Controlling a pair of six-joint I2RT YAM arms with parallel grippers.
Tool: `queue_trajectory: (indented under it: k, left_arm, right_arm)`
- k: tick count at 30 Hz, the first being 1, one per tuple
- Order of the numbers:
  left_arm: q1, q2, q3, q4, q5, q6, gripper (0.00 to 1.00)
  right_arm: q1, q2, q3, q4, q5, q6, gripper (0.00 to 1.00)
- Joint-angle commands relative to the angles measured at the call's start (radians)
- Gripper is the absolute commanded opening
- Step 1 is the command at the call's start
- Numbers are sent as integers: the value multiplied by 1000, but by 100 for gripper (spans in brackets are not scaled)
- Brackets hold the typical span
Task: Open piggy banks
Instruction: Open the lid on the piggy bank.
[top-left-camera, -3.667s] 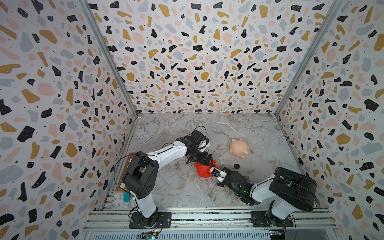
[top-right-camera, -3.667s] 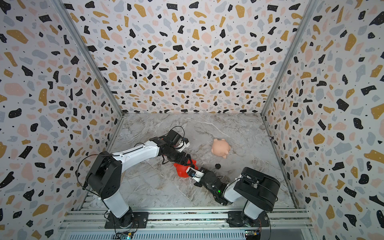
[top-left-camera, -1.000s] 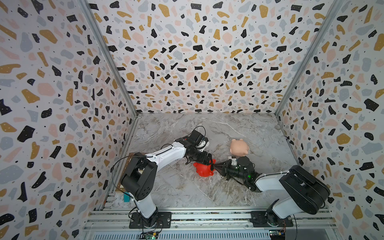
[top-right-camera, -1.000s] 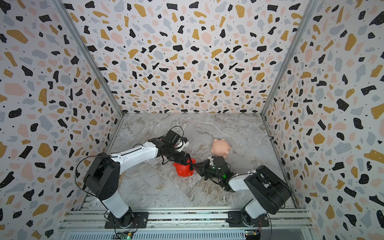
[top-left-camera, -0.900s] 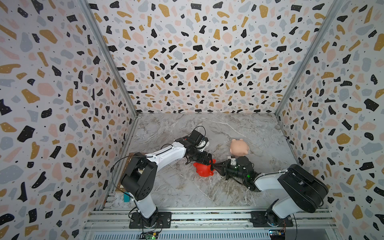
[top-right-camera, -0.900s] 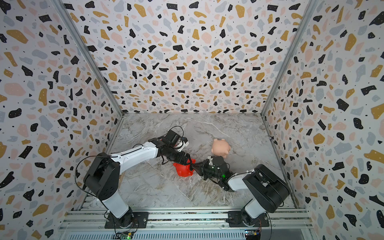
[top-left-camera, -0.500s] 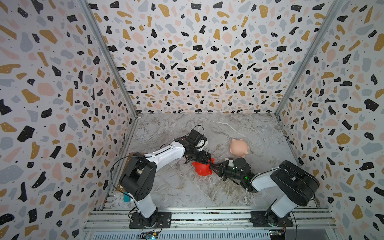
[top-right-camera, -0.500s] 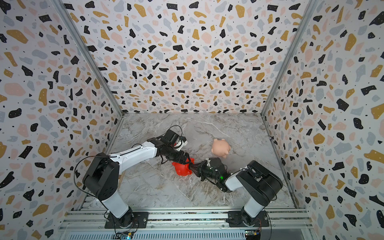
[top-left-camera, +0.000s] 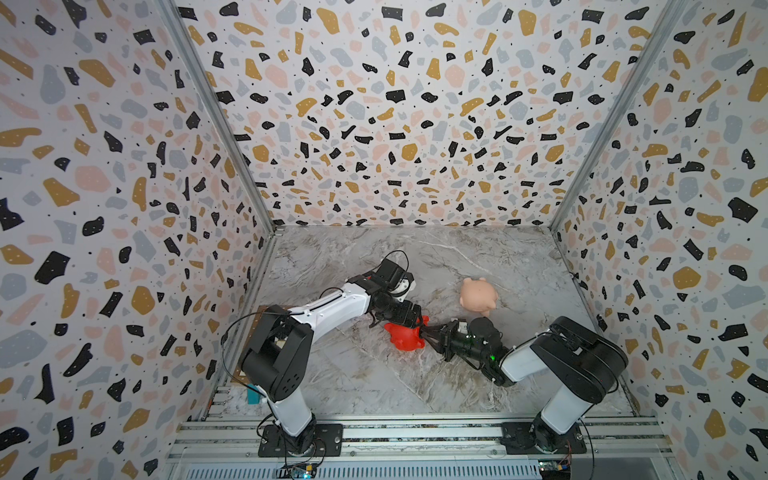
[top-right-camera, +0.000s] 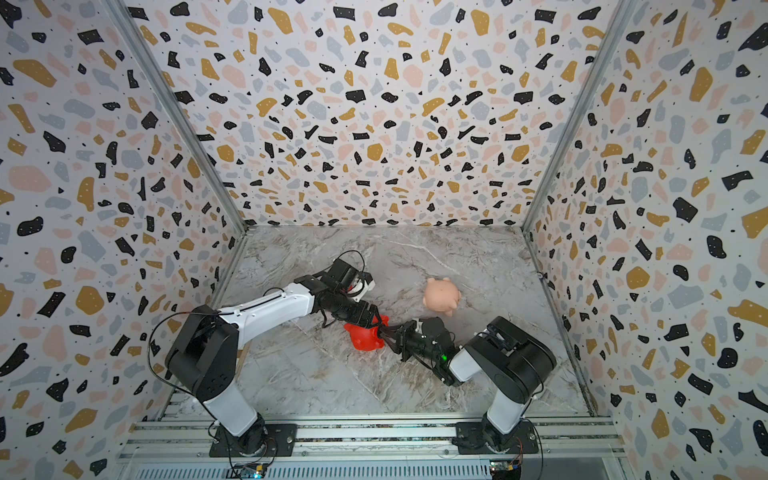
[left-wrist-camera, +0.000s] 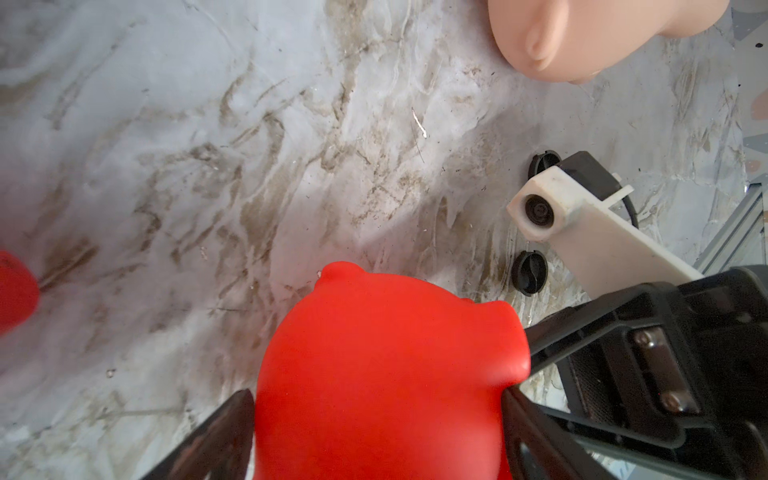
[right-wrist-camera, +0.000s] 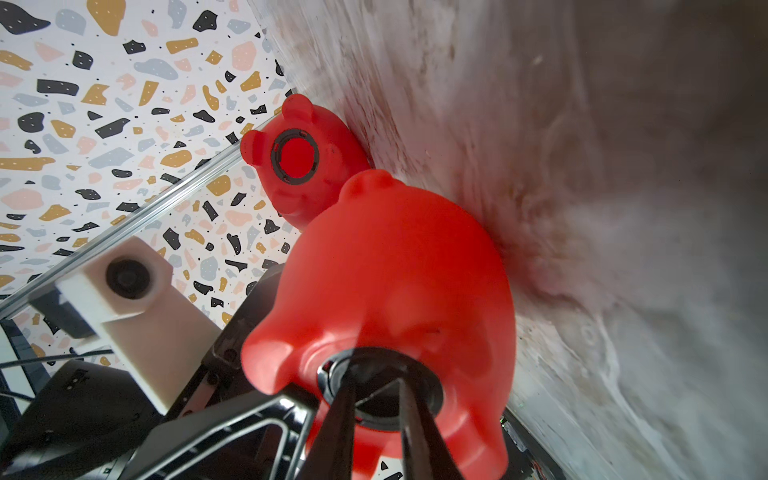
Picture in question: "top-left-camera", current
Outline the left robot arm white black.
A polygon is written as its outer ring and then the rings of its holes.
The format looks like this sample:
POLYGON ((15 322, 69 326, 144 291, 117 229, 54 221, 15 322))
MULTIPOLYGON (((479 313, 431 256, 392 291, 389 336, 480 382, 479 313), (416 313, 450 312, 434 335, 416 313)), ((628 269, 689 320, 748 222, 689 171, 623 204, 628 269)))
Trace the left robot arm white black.
POLYGON ((303 306, 266 308, 239 359, 242 373, 267 399, 282 433, 291 440, 314 436, 316 417, 301 392, 312 345, 341 324, 369 315, 407 328, 423 324, 421 307, 407 299, 412 273, 385 258, 372 270, 332 287, 303 306))

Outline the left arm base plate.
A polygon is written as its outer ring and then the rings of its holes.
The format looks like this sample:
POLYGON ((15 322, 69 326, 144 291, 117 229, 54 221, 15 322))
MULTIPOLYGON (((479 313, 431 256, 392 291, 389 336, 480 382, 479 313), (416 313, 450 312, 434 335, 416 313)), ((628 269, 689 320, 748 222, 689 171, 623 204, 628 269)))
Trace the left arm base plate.
POLYGON ((291 436, 281 426, 268 425, 261 434, 260 458, 339 457, 344 439, 341 423, 310 423, 300 434, 291 436))

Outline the pink piggy bank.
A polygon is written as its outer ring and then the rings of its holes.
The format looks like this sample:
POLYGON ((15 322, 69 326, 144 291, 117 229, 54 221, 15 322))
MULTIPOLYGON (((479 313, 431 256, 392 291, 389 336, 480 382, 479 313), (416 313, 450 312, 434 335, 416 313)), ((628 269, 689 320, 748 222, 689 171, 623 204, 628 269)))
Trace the pink piggy bank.
POLYGON ((467 311, 487 317, 497 308, 499 296, 485 278, 465 278, 459 296, 460 305, 467 311))

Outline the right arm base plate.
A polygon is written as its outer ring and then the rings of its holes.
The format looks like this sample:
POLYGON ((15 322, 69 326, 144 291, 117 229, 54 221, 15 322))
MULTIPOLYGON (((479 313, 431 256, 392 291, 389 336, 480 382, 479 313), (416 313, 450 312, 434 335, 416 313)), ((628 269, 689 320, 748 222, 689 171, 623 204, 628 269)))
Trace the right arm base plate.
POLYGON ((584 454, 588 450, 585 440, 585 434, 576 424, 565 434, 556 433, 539 420, 501 424, 500 444, 508 455, 584 454))

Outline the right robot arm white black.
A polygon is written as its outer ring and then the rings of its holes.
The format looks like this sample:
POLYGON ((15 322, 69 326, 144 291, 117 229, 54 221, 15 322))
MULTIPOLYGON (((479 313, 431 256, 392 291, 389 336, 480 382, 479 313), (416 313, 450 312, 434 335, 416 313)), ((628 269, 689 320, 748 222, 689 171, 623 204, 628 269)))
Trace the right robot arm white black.
POLYGON ((618 389, 628 366, 617 345, 566 316, 514 348, 503 344, 502 332, 487 317, 424 326, 420 337, 444 360, 458 357, 496 386, 551 372, 560 387, 530 427, 540 446, 569 434, 586 412, 618 389))

